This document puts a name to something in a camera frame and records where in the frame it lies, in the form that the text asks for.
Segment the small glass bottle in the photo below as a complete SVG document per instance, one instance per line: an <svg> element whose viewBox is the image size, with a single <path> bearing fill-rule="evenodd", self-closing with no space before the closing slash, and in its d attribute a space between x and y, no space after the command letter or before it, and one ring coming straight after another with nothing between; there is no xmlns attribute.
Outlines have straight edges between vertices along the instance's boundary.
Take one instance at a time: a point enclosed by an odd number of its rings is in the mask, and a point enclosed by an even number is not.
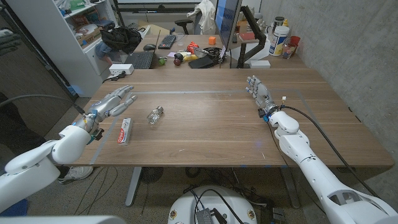
<svg viewBox="0 0 398 224"><path fill-rule="evenodd" d="M150 124L155 124L163 113L163 107L158 106L148 115L147 119Z"/></svg>

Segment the shoe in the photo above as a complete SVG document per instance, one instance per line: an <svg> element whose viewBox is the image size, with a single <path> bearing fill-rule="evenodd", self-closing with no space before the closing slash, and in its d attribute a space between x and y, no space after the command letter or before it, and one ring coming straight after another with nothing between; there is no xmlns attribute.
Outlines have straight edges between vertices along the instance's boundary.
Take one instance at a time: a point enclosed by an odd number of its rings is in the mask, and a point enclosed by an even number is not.
<svg viewBox="0 0 398 224"><path fill-rule="evenodd" d="M83 180L93 172L92 166L70 167L68 174L64 178L58 178L58 183L69 184L74 180Z"/></svg>

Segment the black bag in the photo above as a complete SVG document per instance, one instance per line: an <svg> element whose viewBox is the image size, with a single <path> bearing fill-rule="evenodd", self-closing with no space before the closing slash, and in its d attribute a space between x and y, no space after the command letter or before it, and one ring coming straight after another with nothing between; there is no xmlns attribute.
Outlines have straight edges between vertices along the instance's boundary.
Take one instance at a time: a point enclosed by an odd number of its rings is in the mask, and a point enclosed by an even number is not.
<svg viewBox="0 0 398 224"><path fill-rule="evenodd" d="M138 31L126 27L118 27L111 32L101 30L101 35L102 41L108 47L122 50L126 54L133 52L142 40Z"/></svg>

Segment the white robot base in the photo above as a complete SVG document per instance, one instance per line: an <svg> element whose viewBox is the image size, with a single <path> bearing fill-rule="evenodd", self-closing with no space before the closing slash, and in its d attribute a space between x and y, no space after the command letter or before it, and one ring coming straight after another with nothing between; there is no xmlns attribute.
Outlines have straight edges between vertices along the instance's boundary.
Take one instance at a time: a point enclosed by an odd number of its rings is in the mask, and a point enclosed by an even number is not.
<svg viewBox="0 0 398 224"><path fill-rule="evenodd" d="M213 189L223 196L227 201L229 206L234 210L237 216L245 224L256 224L257 218L254 213L252 205L240 194L236 193L231 189L221 186L203 186L193 189L194 193L200 197L200 195L208 190ZM225 218L227 223L234 224L239 223L226 204L222 199L213 191L207 191L203 194L198 202L198 210L203 210L204 208L213 210L214 208ZM197 204L197 198L192 192L187 192L183 194L179 199L177 199L172 205L169 213L168 224L190 224L194 223L194 210ZM215 216L211 216L213 223L219 223Z"/></svg>

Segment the toothpaste tube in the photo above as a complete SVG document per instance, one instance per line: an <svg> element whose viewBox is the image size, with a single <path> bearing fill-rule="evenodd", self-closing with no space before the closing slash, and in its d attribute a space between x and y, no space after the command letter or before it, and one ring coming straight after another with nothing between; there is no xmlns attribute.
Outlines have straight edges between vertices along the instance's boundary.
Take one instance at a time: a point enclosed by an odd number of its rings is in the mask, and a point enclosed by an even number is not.
<svg viewBox="0 0 398 224"><path fill-rule="evenodd" d="M131 118L124 118L118 137L118 144L120 146L127 146L129 144L131 128L132 128Z"/></svg>

